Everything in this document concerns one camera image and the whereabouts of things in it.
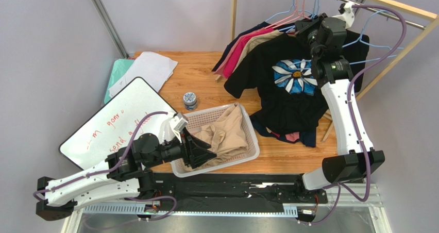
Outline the white plastic perforated basket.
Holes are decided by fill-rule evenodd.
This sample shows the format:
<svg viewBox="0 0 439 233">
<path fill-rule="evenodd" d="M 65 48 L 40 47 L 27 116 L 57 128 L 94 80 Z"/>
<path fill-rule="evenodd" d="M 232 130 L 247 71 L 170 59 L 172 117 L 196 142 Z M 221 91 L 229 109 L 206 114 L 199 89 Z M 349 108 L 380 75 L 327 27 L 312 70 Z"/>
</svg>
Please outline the white plastic perforated basket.
<svg viewBox="0 0 439 233">
<path fill-rule="evenodd" d="M 256 159 L 260 154 L 258 139 L 248 113 L 239 103 L 185 114 L 190 134 L 211 145 L 217 157 L 199 168 L 191 168 L 182 159 L 171 162 L 173 173 L 180 178 L 213 172 Z"/>
</svg>

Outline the beige t shirt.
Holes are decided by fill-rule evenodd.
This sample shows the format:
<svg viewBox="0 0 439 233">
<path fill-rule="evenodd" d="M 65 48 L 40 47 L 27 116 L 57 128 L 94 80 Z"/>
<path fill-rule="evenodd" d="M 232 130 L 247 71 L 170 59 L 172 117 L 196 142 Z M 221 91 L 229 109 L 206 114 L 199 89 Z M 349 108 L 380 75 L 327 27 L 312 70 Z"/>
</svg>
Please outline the beige t shirt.
<svg viewBox="0 0 439 233">
<path fill-rule="evenodd" d="M 248 151 L 249 146 L 242 128 L 243 114 L 236 103 L 213 123 L 206 124 L 193 135 L 209 144 L 210 151 L 217 157 L 208 161 L 198 170 L 215 167 Z"/>
</svg>

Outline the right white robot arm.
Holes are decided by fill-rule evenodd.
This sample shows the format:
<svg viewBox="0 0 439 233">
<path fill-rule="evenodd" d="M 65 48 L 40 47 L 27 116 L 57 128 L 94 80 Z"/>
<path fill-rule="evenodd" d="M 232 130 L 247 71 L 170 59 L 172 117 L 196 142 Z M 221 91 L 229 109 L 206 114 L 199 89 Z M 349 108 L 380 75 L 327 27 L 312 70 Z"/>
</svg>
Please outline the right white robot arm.
<svg viewBox="0 0 439 233">
<path fill-rule="evenodd" d="M 337 137 L 337 156 L 324 158 L 322 166 L 302 175 L 306 190 L 370 178 L 385 161 L 383 151 L 375 150 L 361 117 L 354 95 L 354 75 L 342 55 L 347 37 L 346 22 L 320 16 L 296 24 L 297 40 L 309 48 L 311 72 L 331 113 Z"/>
</svg>

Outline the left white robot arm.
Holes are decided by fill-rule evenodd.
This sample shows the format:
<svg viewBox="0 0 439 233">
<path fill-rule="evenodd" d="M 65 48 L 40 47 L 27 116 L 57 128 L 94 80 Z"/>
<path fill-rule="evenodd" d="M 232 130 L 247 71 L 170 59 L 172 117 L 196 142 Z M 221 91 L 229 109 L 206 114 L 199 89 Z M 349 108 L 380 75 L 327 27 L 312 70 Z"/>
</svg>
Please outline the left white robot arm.
<svg viewBox="0 0 439 233">
<path fill-rule="evenodd" d="M 140 201 L 159 195 L 152 168 L 182 159 L 184 165 L 199 168 L 217 157 L 211 145 L 184 129 L 178 137 L 159 142 L 147 133 L 105 160 L 77 174 L 61 179 L 41 177 L 36 195 L 36 215 L 46 221 L 69 217 L 75 210 L 112 199 Z"/>
</svg>

